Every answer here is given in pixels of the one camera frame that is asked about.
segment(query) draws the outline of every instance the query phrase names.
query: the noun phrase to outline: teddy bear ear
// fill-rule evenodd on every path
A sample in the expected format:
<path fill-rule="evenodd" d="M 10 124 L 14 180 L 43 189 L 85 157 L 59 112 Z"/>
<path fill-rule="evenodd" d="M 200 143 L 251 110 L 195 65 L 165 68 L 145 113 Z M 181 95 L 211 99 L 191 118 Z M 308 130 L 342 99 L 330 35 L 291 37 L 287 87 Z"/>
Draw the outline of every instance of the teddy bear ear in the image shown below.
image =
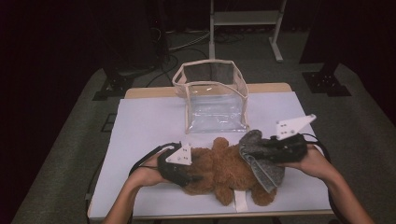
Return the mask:
<path fill-rule="evenodd" d="M 223 137 L 217 137 L 213 141 L 213 147 L 227 147 L 229 145 L 228 140 Z"/>

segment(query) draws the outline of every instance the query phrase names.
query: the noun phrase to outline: brown teddy bear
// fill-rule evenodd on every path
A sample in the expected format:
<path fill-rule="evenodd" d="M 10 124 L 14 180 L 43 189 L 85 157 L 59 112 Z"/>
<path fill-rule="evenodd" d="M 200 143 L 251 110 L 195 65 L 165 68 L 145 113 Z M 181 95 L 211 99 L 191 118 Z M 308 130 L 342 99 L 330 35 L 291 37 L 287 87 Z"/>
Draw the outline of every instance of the brown teddy bear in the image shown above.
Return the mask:
<path fill-rule="evenodd" d="M 251 190 L 253 202 L 267 205 L 276 196 L 276 189 L 268 193 L 253 174 L 250 166 L 239 154 L 239 146 L 229 146 L 229 142 L 218 137 L 212 149 L 192 148 L 192 165 L 182 170 L 194 178 L 183 189 L 190 195 L 205 194 L 214 191 L 216 198 L 228 205 L 233 201 L 233 190 Z"/>

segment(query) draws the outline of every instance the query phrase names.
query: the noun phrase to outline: white table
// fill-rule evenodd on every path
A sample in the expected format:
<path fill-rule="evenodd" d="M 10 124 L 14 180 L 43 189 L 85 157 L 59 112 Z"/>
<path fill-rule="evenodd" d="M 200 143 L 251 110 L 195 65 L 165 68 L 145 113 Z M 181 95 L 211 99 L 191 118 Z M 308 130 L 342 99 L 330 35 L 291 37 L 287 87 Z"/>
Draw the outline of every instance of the white table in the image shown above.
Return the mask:
<path fill-rule="evenodd" d="M 305 115 L 297 96 L 290 91 L 287 84 L 250 84 L 248 87 L 250 92 L 247 103 L 248 122 L 251 129 L 262 130 L 264 137 L 276 133 L 277 120 Z M 155 147 L 178 141 L 192 143 L 193 147 L 211 147 L 217 136 L 226 137 L 231 144 L 237 144 L 244 135 L 243 133 L 185 134 L 185 103 L 183 99 L 172 96 L 172 91 L 166 88 L 131 90 L 127 92 L 126 98 L 134 99 L 120 101 L 106 158 L 88 212 L 89 218 L 101 219 L 106 216 L 131 167 Z M 257 91 L 281 92 L 255 93 Z M 313 130 L 310 126 L 306 126 L 302 133 L 313 134 Z M 247 212 L 236 213 L 233 204 L 223 206 L 213 194 L 190 196 L 177 185 L 160 184 L 139 191 L 134 206 L 134 218 L 332 214 L 326 186 L 316 178 L 289 168 L 286 169 L 284 181 L 271 204 L 257 206 L 248 192 L 247 206 Z"/>

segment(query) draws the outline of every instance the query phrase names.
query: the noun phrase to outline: clear plastic box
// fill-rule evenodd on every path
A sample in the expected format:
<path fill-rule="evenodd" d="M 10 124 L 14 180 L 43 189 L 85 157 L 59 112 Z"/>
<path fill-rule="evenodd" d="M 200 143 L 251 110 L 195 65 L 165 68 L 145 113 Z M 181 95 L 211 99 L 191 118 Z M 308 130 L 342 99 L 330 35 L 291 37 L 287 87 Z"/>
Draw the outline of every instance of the clear plastic box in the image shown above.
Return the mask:
<path fill-rule="evenodd" d="M 232 61 L 183 63 L 172 81 L 186 99 L 186 133 L 248 131 L 248 87 Z"/>

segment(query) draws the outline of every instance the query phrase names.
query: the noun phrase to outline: human hand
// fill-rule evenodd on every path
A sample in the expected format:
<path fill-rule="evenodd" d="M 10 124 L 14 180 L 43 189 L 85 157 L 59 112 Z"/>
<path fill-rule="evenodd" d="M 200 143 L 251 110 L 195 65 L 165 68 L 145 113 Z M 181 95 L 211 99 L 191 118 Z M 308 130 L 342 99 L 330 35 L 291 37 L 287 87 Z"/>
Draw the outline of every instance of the human hand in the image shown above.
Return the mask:
<path fill-rule="evenodd" d="M 307 145 L 307 153 L 301 161 L 286 162 L 277 164 L 279 166 L 291 167 L 303 171 L 307 175 L 325 180 L 330 179 L 334 175 L 338 175 L 338 171 L 324 158 L 314 145 Z"/>
<path fill-rule="evenodd" d="M 164 179 L 157 170 L 157 159 L 164 152 L 165 150 L 153 155 L 148 160 L 146 160 L 141 165 L 141 167 L 137 168 L 133 173 L 131 173 L 127 182 L 133 182 L 140 187 L 154 186 L 159 183 L 169 183 L 169 181 Z"/>

